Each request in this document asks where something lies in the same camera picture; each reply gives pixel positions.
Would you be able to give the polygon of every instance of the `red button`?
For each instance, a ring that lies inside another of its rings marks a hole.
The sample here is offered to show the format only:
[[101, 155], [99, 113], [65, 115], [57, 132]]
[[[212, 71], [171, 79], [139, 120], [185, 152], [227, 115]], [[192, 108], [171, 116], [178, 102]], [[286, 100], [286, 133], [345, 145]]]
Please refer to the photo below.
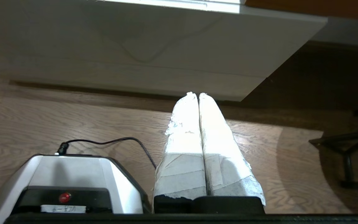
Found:
[[71, 194], [70, 193], [63, 193], [59, 196], [59, 202], [60, 203], [67, 203], [70, 201]]

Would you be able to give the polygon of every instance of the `label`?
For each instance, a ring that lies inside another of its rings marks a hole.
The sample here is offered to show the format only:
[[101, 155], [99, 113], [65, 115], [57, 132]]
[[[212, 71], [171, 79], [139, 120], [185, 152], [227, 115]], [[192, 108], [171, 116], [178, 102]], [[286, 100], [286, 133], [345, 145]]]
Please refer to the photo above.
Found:
[[81, 205], [41, 205], [41, 212], [48, 213], [85, 213], [86, 206]]

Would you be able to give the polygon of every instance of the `power cord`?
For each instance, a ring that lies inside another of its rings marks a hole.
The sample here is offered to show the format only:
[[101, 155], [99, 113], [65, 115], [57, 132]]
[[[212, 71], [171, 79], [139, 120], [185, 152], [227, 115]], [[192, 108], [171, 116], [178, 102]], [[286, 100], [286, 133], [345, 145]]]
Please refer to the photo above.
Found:
[[143, 143], [142, 143], [139, 139], [134, 138], [134, 137], [124, 137], [124, 138], [119, 138], [119, 139], [111, 140], [111, 141], [108, 141], [108, 142], [95, 142], [95, 141], [87, 140], [87, 139], [73, 139], [73, 140], [69, 140], [69, 141], [66, 141], [66, 142], [61, 143], [59, 149], [57, 150], [57, 153], [58, 153], [59, 155], [65, 155], [65, 154], [67, 154], [67, 149], [68, 149], [68, 147], [70, 146], [70, 143], [73, 143], [73, 142], [88, 142], [88, 143], [92, 143], [92, 144], [96, 144], [96, 145], [107, 145], [107, 144], [122, 142], [122, 141], [125, 141], [125, 140], [134, 140], [134, 141], [136, 141], [137, 143], [139, 143], [139, 145], [140, 145], [140, 146], [142, 147], [142, 149], [145, 151], [147, 157], [149, 157], [149, 160], [150, 160], [150, 162], [152, 162], [154, 168], [157, 168], [157, 166], [155, 165], [155, 162], [153, 161], [153, 159], [152, 159], [152, 157], [150, 156], [149, 152], [147, 151], [146, 147], [143, 145]]

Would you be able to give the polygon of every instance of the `white wall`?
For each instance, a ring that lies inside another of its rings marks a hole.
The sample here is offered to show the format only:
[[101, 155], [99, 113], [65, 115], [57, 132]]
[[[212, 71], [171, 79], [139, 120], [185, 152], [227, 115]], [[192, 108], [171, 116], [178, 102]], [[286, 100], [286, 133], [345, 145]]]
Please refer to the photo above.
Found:
[[358, 20], [329, 17], [328, 23], [312, 40], [358, 45]]

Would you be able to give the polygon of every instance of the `black base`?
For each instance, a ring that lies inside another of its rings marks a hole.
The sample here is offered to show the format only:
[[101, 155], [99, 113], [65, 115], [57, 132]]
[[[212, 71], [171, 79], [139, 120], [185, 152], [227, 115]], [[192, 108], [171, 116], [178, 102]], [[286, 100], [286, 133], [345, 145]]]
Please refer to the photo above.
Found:
[[170, 198], [164, 195], [154, 197], [156, 214], [264, 214], [262, 201], [258, 197], [204, 196], [194, 200]]
[[[358, 116], [358, 110], [354, 112], [354, 116]], [[343, 156], [345, 180], [341, 181], [341, 186], [349, 189], [358, 189], [358, 182], [354, 181], [354, 173], [353, 173], [352, 159], [351, 159], [351, 155], [356, 151], [358, 151], [358, 142], [352, 145], [347, 150], [342, 150], [337, 148], [336, 146], [334, 146], [334, 143], [355, 140], [355, 139], [358, 139], [358, 132], [309, 140], [309, 142], [314, 145], [325, 146], [326, 148], [336, 153], [339, 153]]]
[[241, 214], [17, 214], [5, 224], [346, 224], [357, 223], [358, 215], [241, 215]]

